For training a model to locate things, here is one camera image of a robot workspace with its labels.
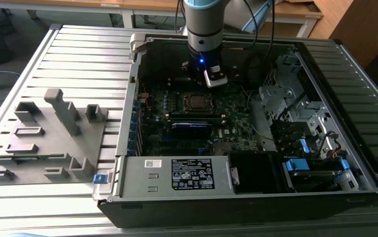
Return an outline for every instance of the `black cable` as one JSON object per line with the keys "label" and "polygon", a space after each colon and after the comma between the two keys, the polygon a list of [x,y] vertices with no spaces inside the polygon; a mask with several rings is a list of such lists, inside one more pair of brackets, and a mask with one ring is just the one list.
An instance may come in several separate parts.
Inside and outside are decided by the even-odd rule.
{"label": "black cable", "polygon": [[243,2],[245,4],[245,6],[247,6],[247,9],[248,9],[248,12],[249,12],[249,15],[252,17],[253,24],[255,24],[255,39],[253,39],[252,43],[249,44],[249,46],[243,48],[243,50],[247,50],[256,44],[256,41],[257,41],[257,24],[256,24],[256,19],[255,19],[255,15],[253,15],[253,12],[252,12],[252,8],[249,8],[247,0],[243,0]]}
{"label": "black cable", "polygon": [[272,44],[273,44],[273,34],[275,34],[275,0],[272,0],[272,30],[271,30],[271,39],[269,39],[269,46],[268,46],[268,51],[265,54],[265,57],[263,58],[263,61],[268,59],[268,56],[271,54],[271,49],[272,49]]}
{"label": "black cable", "polygon": [[184,10],[183,0],[180,0],[180,13],[183,15],[184,23],[187,22],[187,12]]}
{"label": "black cable", "polygon": [[175,14],[175,32],[177,33],[177,12],[179,12],[180,0],[177,0],[176,14]]}
{"label": "black cable", "polygon": [[305,91],[303,91],[303,93],[299,95],[299,97],[293,100],[293,102],[281,111],[281,113],[279,114],[276,120],[280,120],[280,118],[284,115],[284,113],[287,113],[292,109],[292,107],[300,102],[300,100],[303,99],[304,96],[305,96]]}
{"label": "black cable", "polygon": [[319,158],[320,150],[321,150],[323,144],[325,143],[325,138],[327,138],[327,136],[329,136],[332,133],[335,133],[335,132],[333,132],[333,131],[327,131],[327,133],[323,135],[321,141],[320,141],[320,143],[319,143],[319,148],[317,148],[317,150],[316,150],[316,158]]}
{"label": "black cable", "polygon": [[269,39],[269,46],[268,46],[268,50],[267,50],[267,53],[265,55],[263,56],[261,53],[259,52],[255,52],[253,54],[251,54],[247,59],[244,60],[243,62],[243,81],[244,81],[244,84],[245,86],[248,86],[248,72],[251,69],[253,69],[255,67],[251,67],[251,63],[252,63],[252,60],[255,58],[260,59],[261,62],[265,62],[267,58],[269,57],[269,54],[271,54],[271,49],[272,49],[272,45],[273,45],[273,35],[275,35],[275,0],[272,0],[272,14],[271,14],[271,19],[272,19],[272,31],[271,31],[271,39]]}

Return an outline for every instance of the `blue tab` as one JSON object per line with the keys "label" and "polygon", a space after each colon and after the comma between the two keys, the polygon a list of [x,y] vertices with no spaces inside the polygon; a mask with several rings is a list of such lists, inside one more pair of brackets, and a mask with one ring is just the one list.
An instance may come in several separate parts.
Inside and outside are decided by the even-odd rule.
{"label": "blue tab", "polygon": [[345,159],[340,160],[340,164],[341,164],[341,167],[343,167],[344,170],[349,168],[349,165],[348,165],[348,162],[347,162]]}
{"label": "blue tab", "polygon": [[305,159],[289,159],[285,166],[288,171],[309,170]]}
{"label": "blue tab", "polygon": [[96,174],[92,182],[94,184],[106,184],[108,183],[108,174]]}
{"label": "blue tab", "polygon": [[300,139],[300,143],[301,143],[301,146],[303,146],[303,151],[304,151],[304,153],[309,153],[309,149],[308,149],[308,147],[307,147],[305,140],[304,140],[304,139]]}

